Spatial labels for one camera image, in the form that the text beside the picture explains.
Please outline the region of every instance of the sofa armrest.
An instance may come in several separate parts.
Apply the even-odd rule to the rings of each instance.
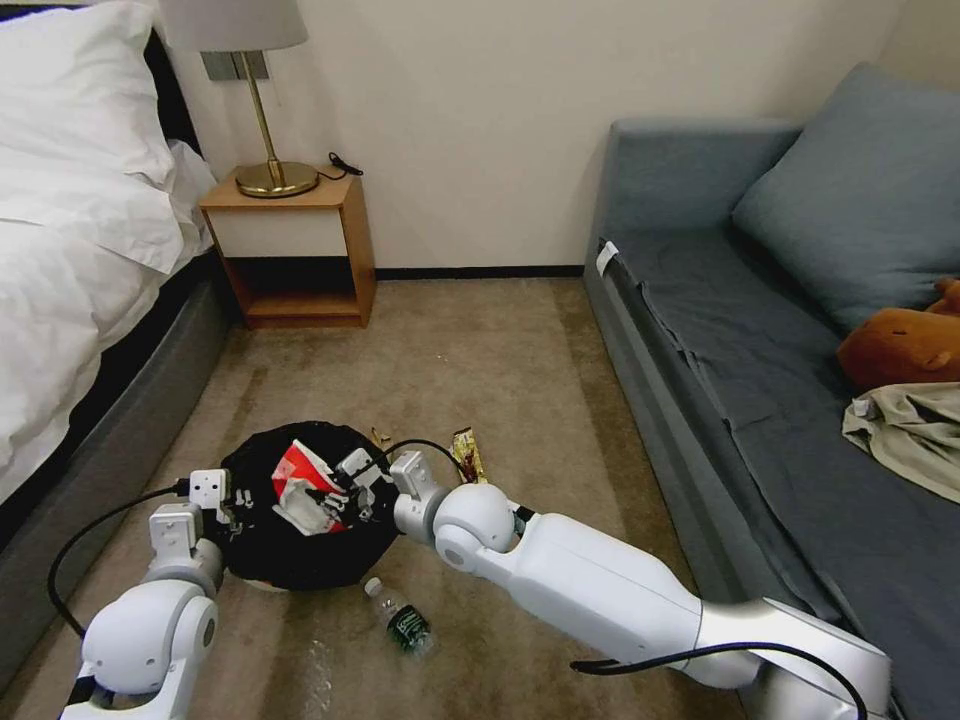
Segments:
[[[783,120],[618,120],[610,131],[590,253],[597,240],[726,223],[747,188],[800,133]]]

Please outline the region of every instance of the brown plush toy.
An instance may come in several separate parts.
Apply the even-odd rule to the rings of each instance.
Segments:
[[[886,308],[843,341],[837,359],[854,385],[960,382],[960,280],[937,290],[943,299],[926,312]]]

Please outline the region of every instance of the wall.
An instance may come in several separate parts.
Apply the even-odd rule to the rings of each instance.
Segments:
[[[902,0],[301,0],[268,53],[278,153],[363,167],[381,267],[583,261],[618,117],[802,119]],[[218,173],[262,156],[243,83],[172,53]]]
[[[880,64],[912,80],[960,91],[960,2],[910,0]]]

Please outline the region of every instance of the brass lamp base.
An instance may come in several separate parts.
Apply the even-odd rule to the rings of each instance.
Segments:
[[[267,162],[237,173],[237,189],[250,197],[290,197],[313,190],[319,183],[317,169],[304,163]]]

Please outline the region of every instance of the plastic bottle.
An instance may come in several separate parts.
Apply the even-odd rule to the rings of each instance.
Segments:
[[[404,652],[422,656],[433,647],[430,623],[403,595],[370,578],[363,591],[373,601],[377,619]]]

